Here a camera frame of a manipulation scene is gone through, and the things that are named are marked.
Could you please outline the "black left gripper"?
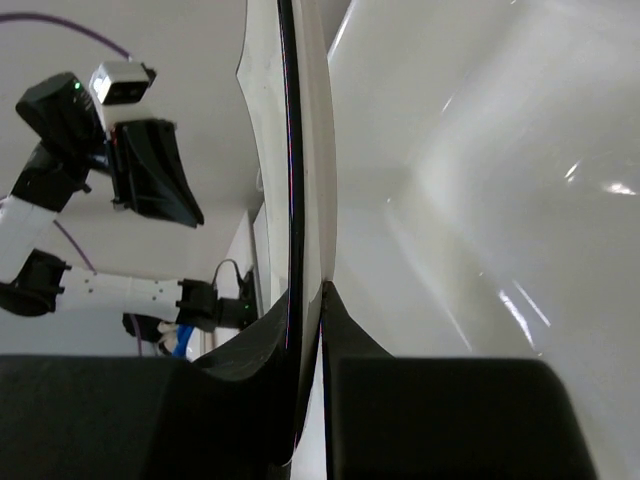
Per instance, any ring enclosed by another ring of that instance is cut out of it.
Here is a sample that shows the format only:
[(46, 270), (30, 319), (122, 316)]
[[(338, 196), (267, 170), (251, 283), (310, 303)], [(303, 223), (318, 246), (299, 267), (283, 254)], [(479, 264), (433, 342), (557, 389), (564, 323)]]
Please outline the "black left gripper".
[[(105, 131), (105, 153), (115, 210), (130, 208), (143, 217), (190, 228), (204, 224), (204, 215), (189, 187), (176, 140), (176, 126), (163, 119), (136, 120)], [(128, 195), (124, 188), (127, 173)]]

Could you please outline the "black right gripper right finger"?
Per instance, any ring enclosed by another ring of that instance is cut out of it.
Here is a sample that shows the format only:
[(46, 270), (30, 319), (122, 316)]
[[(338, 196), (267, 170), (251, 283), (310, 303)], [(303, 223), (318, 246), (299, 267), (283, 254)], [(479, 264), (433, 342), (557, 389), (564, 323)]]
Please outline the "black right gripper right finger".
[(322, 303), (331, 479), (593, 479), (568, 392), (544, 362), (396, 357)]

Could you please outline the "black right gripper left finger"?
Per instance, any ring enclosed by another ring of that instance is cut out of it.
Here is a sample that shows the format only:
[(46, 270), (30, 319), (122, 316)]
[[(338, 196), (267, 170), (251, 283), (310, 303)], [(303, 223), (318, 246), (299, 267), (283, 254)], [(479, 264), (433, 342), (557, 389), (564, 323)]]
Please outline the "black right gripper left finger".
[(189, 362), (7, 355), (5, 479), (283, 478), (304, 429), (320, 301), (284, 294)]

